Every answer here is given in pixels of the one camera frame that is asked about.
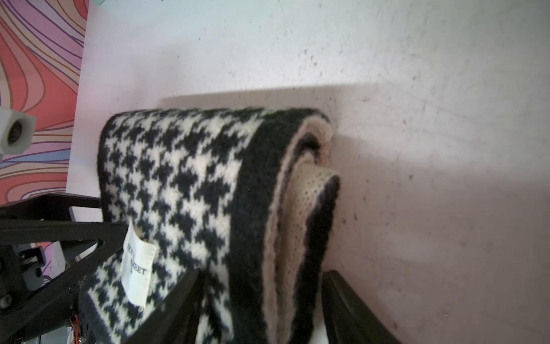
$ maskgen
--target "colorful wavy pattern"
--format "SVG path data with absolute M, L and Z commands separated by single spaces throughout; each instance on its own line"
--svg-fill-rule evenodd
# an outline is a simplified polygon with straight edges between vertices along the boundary
M 88 0 L 0 0 L 0 106 L 36 117 L 32 144 L 0 163 L 0 204 L 67 183 Z

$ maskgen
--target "black metal frame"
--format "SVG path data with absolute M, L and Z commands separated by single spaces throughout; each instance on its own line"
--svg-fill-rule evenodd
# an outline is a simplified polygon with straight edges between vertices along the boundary
M 48 194 L 0 208 L 0 291 L 13 299 L 9 308 L 0 311 L 0 343 L 19 343 L 67 323 L 78 311 L 82 278 L 122 248 L 127 224 L 71 222 L 71 206 L 99 208 L 100 202 L 86 196 Z M 55 241 L 65 247 L 89 247 L 95 242 L 98 246 L 40 289 L 29 291 L 13 245 Z

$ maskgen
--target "screw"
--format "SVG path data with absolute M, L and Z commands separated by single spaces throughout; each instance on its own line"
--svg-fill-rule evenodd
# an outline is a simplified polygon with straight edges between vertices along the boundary
M 7 309 L 12 305 L 13 297 L 11 294 L 6 294 L 0 298 L 0 308 Z

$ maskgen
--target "houndstooth scarf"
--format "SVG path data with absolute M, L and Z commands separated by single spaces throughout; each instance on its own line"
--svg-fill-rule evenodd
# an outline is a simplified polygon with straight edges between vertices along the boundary
M 103 218 L 158 247 L 144 307 L 123 251 L 87 276 L 80 308 L 99 342 L 131 336 L 192 269 L 209 272 L 197 343 L 304 343 L 339 186 L 317 110 L 146 110 L 105 125 Z

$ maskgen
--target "black and white scarf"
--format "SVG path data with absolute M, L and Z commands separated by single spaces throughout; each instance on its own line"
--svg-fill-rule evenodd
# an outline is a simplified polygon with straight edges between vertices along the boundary
M 317 110 L 144 110 L 105 125 L 103 218 L 158 247 L 145 307 L 122 287 L 122 250 L 87 276 L 98 341 L 131 336 L 193 269 L 209 272 L 197 343 L 305 343 L 339 178 Z

